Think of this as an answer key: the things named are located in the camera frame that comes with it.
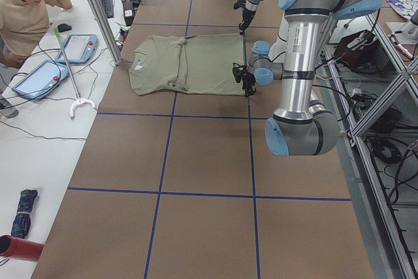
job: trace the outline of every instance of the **man's hand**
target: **man's hand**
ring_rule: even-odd
[[[6,67],[12,67],[12,68],[20,69],[22,64],[25,62],[26,58],[27,57],[25,57],[25,56],[19,56],[19,55],[15,55],[15,54],[5,55],[4,65]]]

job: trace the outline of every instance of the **white desk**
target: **white desk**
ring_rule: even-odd
[[[124,24],[122,5],[120,0],[115,0],[115,18],[109,19],[113,34],[116,36],[120,26]],[[55,20],[47,34],[42,38],[42,49],[58,48],[58,42],[54,35],[54,27],[60,23],[72,26],[71,33],[94,33],[99,38],[99,45],[92,59],[106,48],[106,43],[101,35],[99,26],[94,20],[93,13],[87,0],[72,0],[73,8],[63,11]],[[54,58],[55,52],[49,53]],[[48,59],[44,54],[29,58],[20,72],[28,73],[40,62]],[[95,62],[92,67],[99,73],[93,92],[89,97],[96,106],[99,105],[105,93],[107,84],[113,71],[113,60],[108,50]],[[75,73],[83,66],[72,67]],[[96,74],[86,68],[82,74],[75,74],[77,87],[82,97],[88,97]],[[15,85],[22,76],[17,76],[11,82]],[[16,96],[8,88],[3,96],[6,98]],[[75,99],[75,92],[69,79],[63,81],[48,97],[61,99],[71,97]],[[13,105],[23,103],[25,99],[20,97],[9,99]],[[25,129],[26,131],[45,137],[72,137],[86,138],[96,116],[96,110],[86,105],[75,110],[75,119],[71,120],[69,109],[74,100],[53,101],[44,99],[30,101],[18,106],[19,115],[13,119],[2,121]],[[30,137],[20,130],[12,129],[0,123],[0,203],[1,219],[0,233],[10,234],[12,222],[16,215],[16,209],[23,189],[37,189],[39,196],[31,213],[32,226],[27,236],[28,240],[45,243],[54,222],[55,216],[61,204],[65,190],[72,172],[76,166],[80,153],[84,146],[84,140],[46,140]],[[0,267],[0,278],[30,278],[36,263],[11,259]]]

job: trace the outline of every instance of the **tablet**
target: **tablet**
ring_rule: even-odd
[[[72,34],[68,35],[63,46],[70,64],[83,64],[89,61],[97,46],[95,34]],[[62,51],[58,52],[56,62],[65,63]]]
[[[42,99],[68,76],[68,68],[52,60],[43,61],[23,80],[12,87],[12,91],[26,99]]]

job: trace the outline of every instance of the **computer mouse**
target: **computer mouse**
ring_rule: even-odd
[[[66,31],[69,31],[70,29],[72,29],[71,25],[66,24],[66,23],[61,23],[61,24],[59,24],[59,25],[57,26],[57,28],[58,28],[58,31],[59,31],[60,33],[62,33],[62,32],[66,32]]]

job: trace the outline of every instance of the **blue grid line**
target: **blue grid line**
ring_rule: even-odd
[[[257,199],[282,199],[292,201],[326,201],[326,202],[351,202],[348,198],[334,198],[334,197],[295,197],[295,196],[257,196]]]
[[[204,24],[164,24],[164,23],[132,23],[132,25],[149,26],[193,26],[193,27],[238,27],[237,25],[204,25]],[[248,29],[278,29],[278,26],[249,26]]]
[[[141,114],[141,113],[129,113],[129,112],[98,112],[98,115],[102,116],[144,116],[144,117],[165,117],[170,118],[170,114]]]
[[[187,25],[185,27],[185,35],[184,36],[187,36],[187,32],[189,31],[189,23],[190,23],[191,7],[192,6],[193,6],[193,0],[190,0],[189,16],[187,17]]]
[[[271,196],[271,195],[244,195],[244,194],[224,194],[224,193],[195,193],[195,192],[173,192],[173,191],[146,191],[136,189],[101,189],[101,188],[81,188],[69,186],[71,191],[85,192],[108,192],[126,194],[154,194],[154,195],[175,195],[175,196],[197,196],[197,197],[224,197],[231,199],[281,199],[289,201],[326,201],[326,202],[351,202],[348,198],[337,197],[299,197],[299,196]]]
[[[160,182],[159,182],[158,194],[157,194],[157,203],[155,204],[155,213],[154,213],[154,219],[153,219],[153,223],[152,223],[152,231],[151,231],[151,237],[150,237],[150,245],[148,246],[148,254],[147,254],[147,258],[146,258],[146,267],[145,267],[144,279],[147,278],[148,269],[150,268],[150,259],[151,259],[151,252],[152,252],[152,244],[153,244],[153,239],[154,239],[154,235],[155,235],[155,226],[157,225],[159,202],[160,202],[160,198],[161,198],[161,190],[163,189],[163,182],[164,182],[164,175],[165,175],[165,167],[167,165],[167,156],[169,154],[172,124],[173,124],[173,121],[174,121],[174,111],[176,110],[176,101],[177,101],[177,92],[176,92],[176,95],[174,96],[174,100],[173,100],[173,104],[172,104],[170,127],[169,127],[169,133],[167,135],[167,144],[165,146],[163,169],[161,170],[161,179],[160,179]]]
[[[187,193],[187,192],[161,192],[163,195],[176,195],[176,196],[199,196],[199,197],[225,197],[230,199],[252,199],[251,195],[240,194],[222,194],[222,193]]]
[[[232,116],[189,116],[187,114],[141,114],[139,112],[98,112],[98,115],[102,116],[150,116],[150,117],[166,117],[169,118],[171,116],[175,118],[193,118],[193,119],[230,119],[230,120],[247,120],[248,117],[232,117]],[[267,120],[268,118],[264,117],[251,117],[251,120]]]
[[[108,192],[108,193],[126,193],[126,194],[155,194],[157,191],[144,191],[135,189],[99,189],[99,188],[78,188],[75,186],[69,186],[67,189],[71,191],[85,191],[85,192]]]
[[[259,246],[259,224],[258,224],[258,219],[257,219],[257,189],[255,187],[253,129],[252,129],[252,125],[251,125],[251,105],[250,105],[249,99],[247,100],[247,108],[248,108],[249,152],[250,152],[250,160],[251,160],[251,177],[252,177],[252,183],[253,183],[255,256],[257,258],[257,279],[261,279],[260,246]]]

